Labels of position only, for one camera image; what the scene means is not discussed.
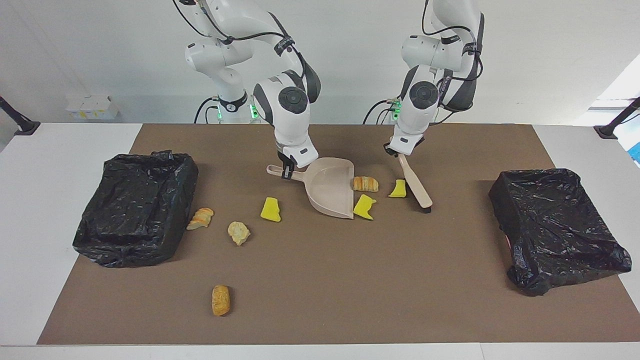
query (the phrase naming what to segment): brown table mat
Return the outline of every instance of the brown table mat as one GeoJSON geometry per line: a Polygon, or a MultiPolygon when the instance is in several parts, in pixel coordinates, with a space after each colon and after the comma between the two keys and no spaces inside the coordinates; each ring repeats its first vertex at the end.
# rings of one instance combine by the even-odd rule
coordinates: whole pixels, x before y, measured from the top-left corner
{"type": "Polygon", "coordinates": [[[522,295],[509,282],[505,237],[488,191],[502,170],[551,168],[531,126],[430,128],[410,163],[433,198],[386,196],[402,177],[382,144],[388,126],[312,126],[322,156],[347,158],[380,193],[370,222],[316,212],[278,164],[269,126],[144,125],[135,154],[186,152],[200,169],[188,231],[173,259],[107,269],[80,256],[39,344],[328,344],[640,341],[640,315],[617,276],[522,295]],[[267,196],[282,222],[259,217],[267,196]],[[252,235],[242,247],[231,221],[252,235]],[[232,312],[211,313],[211,290],[231,287],[232,312]]]}

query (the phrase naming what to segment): dustpan handle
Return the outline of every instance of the dustpan handle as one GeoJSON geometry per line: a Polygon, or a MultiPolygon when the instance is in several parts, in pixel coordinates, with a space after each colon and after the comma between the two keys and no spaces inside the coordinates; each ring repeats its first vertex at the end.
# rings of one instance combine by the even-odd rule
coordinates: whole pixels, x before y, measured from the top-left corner
{"type": "MultiPolygon", "coordinates": [[[[277,165],[268,165],[267,166],[267,173],[270,175],[275,175],[278,177],[282,177],[282,167],[279,167],[277,165]]],[[[305,173],[304,172],[299,172],[299,171],[294,171],[293,174],[291,174],[291,179],[293,180],[297,180],[297,181],[302,181],[303,183],[305,182],[305,173]]]]}

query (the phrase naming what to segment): beige dustpan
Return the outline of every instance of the beige dustpan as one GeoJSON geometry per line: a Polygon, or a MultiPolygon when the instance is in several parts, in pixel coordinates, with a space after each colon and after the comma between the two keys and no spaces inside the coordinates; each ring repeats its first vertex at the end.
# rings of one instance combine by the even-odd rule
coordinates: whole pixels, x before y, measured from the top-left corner
{"type": "MultiPolygon", "coordinates": [[[[305,183],[309,202],[331,217],[353,218],[353,163],[338,158],[319,158],[307,171],[294,171],[291,179],[305,183]]],[[[282,167],[267,166],[267,173],[281,176],[282,167]]]]}

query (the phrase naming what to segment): black plastic bag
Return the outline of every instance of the black plastic bag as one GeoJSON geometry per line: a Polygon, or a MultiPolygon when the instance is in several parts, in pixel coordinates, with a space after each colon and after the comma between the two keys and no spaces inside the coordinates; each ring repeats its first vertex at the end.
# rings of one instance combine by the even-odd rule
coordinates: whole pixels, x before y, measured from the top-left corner
{"type": "Polygon", "coordinates": [[[105,161],[74,249],[108,268],[150,266],[171,258],[189,221],[197,178],[191,156],[171,151],[105,161]]]}
{"type": "Polygon", "coordinates": [[[614,239],[571,170],[502,172],[489,197],[511,245],[507,275],[529,295],[631,271],[629,253],[614,239]]]}

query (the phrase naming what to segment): white robotic arm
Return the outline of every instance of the white robotic arm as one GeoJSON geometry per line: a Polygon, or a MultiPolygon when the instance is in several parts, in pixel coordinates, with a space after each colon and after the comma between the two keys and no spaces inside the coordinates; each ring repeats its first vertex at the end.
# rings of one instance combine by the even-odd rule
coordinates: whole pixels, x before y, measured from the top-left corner
{"type": "Polygon", "coordinates": [[[321,84],[313,68],[294,47],[293,39],[272,13],[252,0],[180,0],[192,6],[196,26],[210,38],[187,47],[185,57],[195,70],[216,84],[223,122],[245,122],[252,112],[242,77],[229,66],[253,57],[256,39],[274,46],[289,70],[261,81],[254,89],[257,114],[275,129],[283,178],[290,179],[295,165],[306,167],[318,157],[308,136],[308,105],[316,101],[321,84]],[[283,100],[282,94],[288,94],[283,100]],[[298,111],[304,103],[303,110],[298,111]]]}
{"type": "Polygon", "coordinates": [[[399,99],[394,135],[385,144],[392,155],[413,152],[424,140],[438,107],[459,112],[473,105],[484,32],[477,0],[433,0],[431,23],[442,29],[436,32],[439,39],[412,35],[402,47],[410,70],[399,99]]]}

